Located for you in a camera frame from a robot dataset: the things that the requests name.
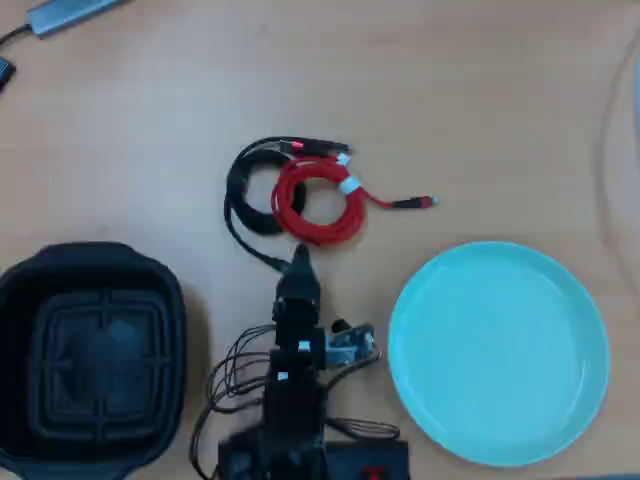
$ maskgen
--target light blue plate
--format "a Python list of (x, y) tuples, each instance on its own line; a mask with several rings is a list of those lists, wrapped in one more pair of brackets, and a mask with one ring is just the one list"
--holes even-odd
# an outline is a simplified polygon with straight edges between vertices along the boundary
[(552, 258), (502, 242), (454, 248), (416, 273), (393, 311), (389, 362), (433, 440), (500, 467), (576, 440), (600, 408), (610, 365), (582, 284)]

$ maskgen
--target black basket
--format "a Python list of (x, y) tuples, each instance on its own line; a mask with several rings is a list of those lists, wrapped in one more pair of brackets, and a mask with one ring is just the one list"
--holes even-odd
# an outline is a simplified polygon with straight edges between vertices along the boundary
[(175, 276), (130, 247), (48, 247), (0, 279), (0, 465), (122, 479), (169, 446), (185, 389)]

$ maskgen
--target black cable plug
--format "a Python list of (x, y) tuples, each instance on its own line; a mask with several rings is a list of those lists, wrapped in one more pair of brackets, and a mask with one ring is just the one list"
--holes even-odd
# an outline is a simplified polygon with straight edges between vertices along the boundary
[(2, 93), (14, 73), (16, 73), (16, 67), (8, 60), (0, 57), (0, 93)]

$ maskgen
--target cable connector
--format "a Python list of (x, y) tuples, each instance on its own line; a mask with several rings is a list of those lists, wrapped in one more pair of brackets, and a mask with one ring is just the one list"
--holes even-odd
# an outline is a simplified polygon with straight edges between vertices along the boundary
[(332, 154), (349, 153), (351, 152), (351, 147), (346, 143), (309, 139), (305, 141), (281, 141), (280, 151), (289, 155), (328, 157)]
[(438, 197), (413, 197), (392, 202), (392, 208), (431, 208), (440, 203)]
[(16, 67), (8, 60), (0, 57), (0, 92), (9, 83), (14, 73), (16, 73)]

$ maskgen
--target table surface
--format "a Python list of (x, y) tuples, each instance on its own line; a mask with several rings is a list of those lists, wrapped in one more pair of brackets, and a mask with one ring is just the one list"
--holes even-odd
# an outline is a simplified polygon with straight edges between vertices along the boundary
[[(34, 3), (3, 0), (0, 31)], [(46, 41), (24, 39), (3, 52), (20, 73), (0, 101), (0, 267), (53, 242), (116, 240), (176, 272), (191, 313), (183, 427), (131, 478), (195, 479), (186, 450), (208, 365), (241, 329), (269, 321), (277, 281), (225, 230), (226, 172), (266, 135), (345, 140), (371, 191), (443, 201), (418, 213), (369, 208), (357, 242), (313, 252), (326, 322), (371, 321), (385, 344), (398, 292), (427, 259), (510, 240), (585, 283), (613, 366), (584, 437), (520, 470), (474, 466), (435, 445), (384, 365), (354, 376), (331, 408), (398, 423), (418, 479), (640, 472), (633, 65), (606, 109), (639, 24), (630, 0), (135, 0)], [(268, 180), (252, 185), (258, 205)], [(315, 198), (317, 215), (341, 207), (326, 191)], [(248, 238), (285, 256), (294, 246)], [(207, 466), (243, 421), (210, 427)]]

